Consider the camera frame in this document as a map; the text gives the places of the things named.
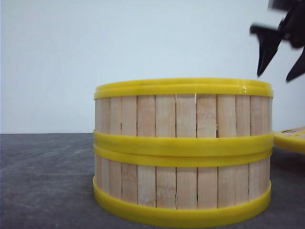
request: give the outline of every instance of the yellow lid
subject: yellow lid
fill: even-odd
[[[94,99],[148,94],[243,94],[273,97],[271,84],[232,78],[165,78],[108,83],[96,88]]]

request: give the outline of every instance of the white background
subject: white background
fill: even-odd
[[[92,132],[95,87],[165,77],[256,79],[252,22],[277,26],[268,0],[2,0],[1,132]],[[283,42],[263,76],[274,130],[305,124],[301,54]]]

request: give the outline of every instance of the gray surface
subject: gray surface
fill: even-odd
[[[1,135],[1,228],[160,228],[119,218],[93,198],[92,134]],[[270,207],[221,229],[305,228],[305,158],[271,159]]]

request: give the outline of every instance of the yellow base ring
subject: yellow base ring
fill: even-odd
[[[132,221],[162,227],[201,228],[228,225],[250,219],[270,204],[271,183],[259,198],[232,207],[216,209],[166,209],[132,204],[101,191],[93,178],[94,196],[105,210]]]
[[[305,153],[305,138],[289,136],[279,132],[274,134],[274,138],[274,144],[278,147]]]

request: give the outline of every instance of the yellow rim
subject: yellow rim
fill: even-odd
[[[96,88],[94,99],[145,94],[244,94],[273,97],[269,83],[229,78],[171,78],[109,83]]]
[[[113,198],[101,191],[93,178],[94,196],[105,210],[132,221],[162,227],[201,228],[216,227],[250,219],[270,204],[271,183],[259,198],[236,206],[215,209],[167,209],[132,204]]]
[[[215,167],[259,161],[271,155],[273,134],[247,137],[187,138],[108,135],[94,131],[94,152],[131,164]]]
[[[305,138],[289,136],[279,132],[274,134],[274,138],[274,144],[276,146],[299,153],[305,153]]]

